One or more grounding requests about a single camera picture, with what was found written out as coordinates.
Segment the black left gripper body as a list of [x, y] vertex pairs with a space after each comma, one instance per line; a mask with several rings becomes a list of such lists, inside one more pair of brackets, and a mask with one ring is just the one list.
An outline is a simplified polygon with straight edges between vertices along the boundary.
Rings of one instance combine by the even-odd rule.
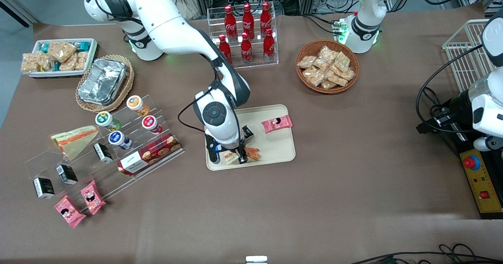
[[454, 96], [448, 102], [451, 124], [458, 124], [462, 130], [473, 130], [472, 103], [468, 90]]

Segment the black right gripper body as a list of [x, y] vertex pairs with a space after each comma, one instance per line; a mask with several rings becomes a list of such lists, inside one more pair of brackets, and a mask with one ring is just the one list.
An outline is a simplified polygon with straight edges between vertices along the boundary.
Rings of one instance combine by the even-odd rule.
[[217, 142], [215, 140], [214, 137], [212, 137], [212, 135], [209, 135], [209, 134], [205, 134], [205, 142], [206, 142], [206, 150], [208, 152], [208, 149], [211, 149], [212, 147], [214, 146], [221, 146], [221, 150], [220, 152], [223, 152], [223, 151], [234, 151], [235, 152], [235, 149], [240, 147], [240, 146], [245, 146], [246, 145], [246, 139], [245, 137], [241, 137], [240, 140], [239, 140], [239, 144], [237, 144], [237, 146], [235, 147], [232, 147], [232, 146], [224, 146], [223, 144], [221, 144], [220, 142]]

